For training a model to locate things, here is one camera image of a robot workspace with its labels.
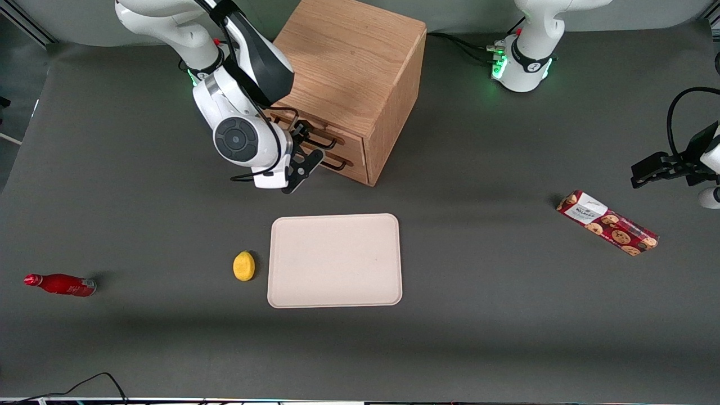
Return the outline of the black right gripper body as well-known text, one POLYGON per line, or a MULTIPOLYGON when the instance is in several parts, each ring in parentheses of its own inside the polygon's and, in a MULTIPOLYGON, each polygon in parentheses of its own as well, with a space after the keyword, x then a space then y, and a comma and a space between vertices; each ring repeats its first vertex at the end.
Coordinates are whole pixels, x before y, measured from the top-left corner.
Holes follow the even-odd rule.
POLYGON ((289 168, 286 170, 287 185, 281 189, 283 194, 291 194, 299 185, 308 179, 309 175, 321 165, 326 154, 322 147, 312 149, 310 152, 304 151, 303 147, 296 145, 296 136, 293 136, 293 130, 290 131, 291 150, 289 168))

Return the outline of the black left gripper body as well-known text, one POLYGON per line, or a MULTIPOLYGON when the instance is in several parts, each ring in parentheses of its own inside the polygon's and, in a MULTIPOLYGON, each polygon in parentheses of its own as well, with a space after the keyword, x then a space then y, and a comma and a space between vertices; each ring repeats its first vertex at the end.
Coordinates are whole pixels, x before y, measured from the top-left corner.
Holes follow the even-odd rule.
POLYGON ((703 182, 718 185, 719 173, 719 129, 713 123, 695 134, 681 153, 681 171, 688 186, 703 182))

